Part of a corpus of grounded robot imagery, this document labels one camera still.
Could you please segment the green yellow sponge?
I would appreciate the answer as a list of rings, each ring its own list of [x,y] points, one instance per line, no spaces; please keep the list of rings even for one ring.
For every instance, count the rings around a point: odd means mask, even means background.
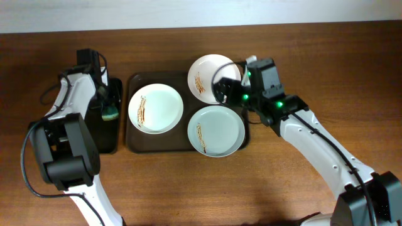
[[[115,105],[109,105],[102,109],[101,117],[103,121],[116,120],[119,117],[119,110]]]

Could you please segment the white plate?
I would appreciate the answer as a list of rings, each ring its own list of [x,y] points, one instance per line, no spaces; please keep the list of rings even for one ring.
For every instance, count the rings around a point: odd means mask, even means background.
[[[131,124],[146,134],[163,134],[173,129],[182,118],[181,95],[162,83],[145,85],[130,98],[128,116]]]

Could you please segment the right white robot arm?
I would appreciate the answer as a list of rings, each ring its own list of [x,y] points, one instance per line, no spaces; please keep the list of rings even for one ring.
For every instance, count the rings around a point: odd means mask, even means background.
[[[296,95],[286,95],[279,82],[221,78],[211,84],[220,103],[258,114],[317,170],[334,194],[332,213],[313,213],[295,225],[401,225],[401,182],[390,171],[375,172],[344,148]]]

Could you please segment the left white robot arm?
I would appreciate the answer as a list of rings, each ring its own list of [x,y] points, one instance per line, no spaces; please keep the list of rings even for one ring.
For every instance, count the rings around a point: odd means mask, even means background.
[[[24,139],[31,143],[41,176],[69,197],[89,225],[124,225],[100,181],[101,154],[117,148],[122,83],[100,74],[68,70],[50,111],[32,123]]]

